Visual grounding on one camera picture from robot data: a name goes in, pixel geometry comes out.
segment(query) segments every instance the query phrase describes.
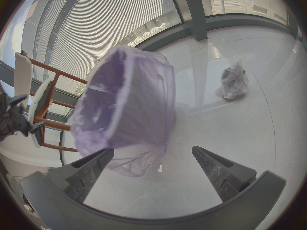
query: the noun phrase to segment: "wooden chair frame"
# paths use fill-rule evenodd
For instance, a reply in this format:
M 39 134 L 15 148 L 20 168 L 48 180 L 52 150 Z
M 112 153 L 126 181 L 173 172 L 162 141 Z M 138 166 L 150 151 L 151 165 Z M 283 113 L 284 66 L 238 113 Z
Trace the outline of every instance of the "wooden chair frame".
M 28 57 L 27 54 L 24 51 L 21 51 L 21 55 Z M 39 113 L 37 113 L 37 115 L 34 116 L 34 122 L 33 123 L 38 123 L 38 122 L 41 122 L 41 121 L 45 122 L 44 127 L 40 130 L 40 138 L 41 138 L 41 144 L 40 145 L 43 146 L 43 147 L 58 149 L 58 150 L 62 150 L 62 151 L 77 151 L 74 148 L 66 148 L 66 147 L 61 147 L 61 146 L 56 146 L 56 145 L 45 143 L 44 142 L 45 126 L 52 127 L 52 128 L 57 128 L 57 129 L 61 129 L 61 130 L 66 130 L 66 131 L 70 130 L 70 125 L 61 124 L 61 123 L 58 123 L 58 122 L 55 122 L 55 121 L 47 120 L 48 108 L 50 107 L 50 105 L 52 103 L 57 104 L 57 105 L 61 105 L 61 106 L 65 106 L 65 107 L 68 107 L 68 108 L 73 108 L 73 109 L 75 108 L 75 106 L 73 106 L 73 105 L 69 105 L 69 104 L 66 104 L 66 103 L 59 102 L 59 101 L 51 99 L 52 93 L 53 93 L 53 91 L 55 89 L 56 82 L 58 81 L 59 76 L 62 75 L 62 76 L 65 76 L 65 77 L 67 77 L 69 79 L 81 82 L 83 84 L 87 84 L 87 81 L 85 81 L 83 79 L 80 79 L 80 78 L 77 78 L 76 76 L 70 75 L 70 74 L 68 74 L 66 72 L 63 72 L 63 71 L 58 70 L 56 68 L 53 68 L 51 66 L 48 66 L 48 65 L 46 65 L 44 63 L 41 63 L 39 61 L 36 61 L 34 59 L 29 58 L 29 60 L 31 61 L 31 63 L 33 65 L 42 67 L 42 68 L 44 68 L 46 70 L 49 70 L 49 71 L 52 71 L 52 72 L 56 73 L 56 75 L 55 75 L 55 77 L 53 79 L 53 82 L 52 82 L 52 86 L 51 86 L 51 88 L 50 88 L 50 90 L 48 92 L 46 103 L 45 103 L 44 107 L 39 111 Z

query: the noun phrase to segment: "white trash bag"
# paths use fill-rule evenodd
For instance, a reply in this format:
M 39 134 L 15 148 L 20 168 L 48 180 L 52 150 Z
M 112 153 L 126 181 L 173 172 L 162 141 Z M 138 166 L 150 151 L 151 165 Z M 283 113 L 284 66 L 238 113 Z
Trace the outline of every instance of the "white trash bag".
M 222 95 L 226 99 L 233 99 L 238 95 L 246 94 L 248 77 L 242 67 L 241 60 L 223 71 L 221 83 Z

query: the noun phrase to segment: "floor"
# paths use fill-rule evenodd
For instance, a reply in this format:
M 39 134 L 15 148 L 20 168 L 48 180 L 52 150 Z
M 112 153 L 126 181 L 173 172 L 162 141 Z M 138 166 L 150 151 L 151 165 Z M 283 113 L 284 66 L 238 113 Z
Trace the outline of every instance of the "floor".
M 175 69 L 175 124 L 161 163 L 139 178 L 103 171 L 85 204 L 136 218 L 169 218 L 221 203 L 191 154 L 193 145 L 287 180 L 267 218 L 283 212 L 307 171 L 305 112 L 307 53 L 290 34 L 263 27 L 231 27 L 192 37 L 158 51 Z M 248 93 L 229 101 L 220 93 L 222 71 L 242 60 Z

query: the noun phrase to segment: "sky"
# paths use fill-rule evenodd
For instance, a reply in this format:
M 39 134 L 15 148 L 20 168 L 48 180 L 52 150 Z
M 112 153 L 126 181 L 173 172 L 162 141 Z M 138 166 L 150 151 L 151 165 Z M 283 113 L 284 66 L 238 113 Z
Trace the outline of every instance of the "sky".
M 5 30 L 0 40 L 0 60 L 15 68 L 15 52 L 21 52 L 23 27 L 34 0 L 26 0 Z

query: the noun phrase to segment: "translucent plastic bag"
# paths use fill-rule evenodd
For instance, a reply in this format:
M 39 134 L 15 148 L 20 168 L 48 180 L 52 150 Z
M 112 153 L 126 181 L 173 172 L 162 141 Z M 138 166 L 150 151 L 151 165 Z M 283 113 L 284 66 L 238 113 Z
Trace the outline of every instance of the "translucent plastic bag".
M 89 155 L 114 148 L 106 168 L 141 176 L 166 152 L 174 120 L 174 68 L 161 53 L 109 50 L 78 100 L 71 133 Z
M 233 99 L 237 95 L 246 94 L 248 77 L 243 70 L 241 61 L 226 68 L 221 76 L 222 95 L 226 99 Z

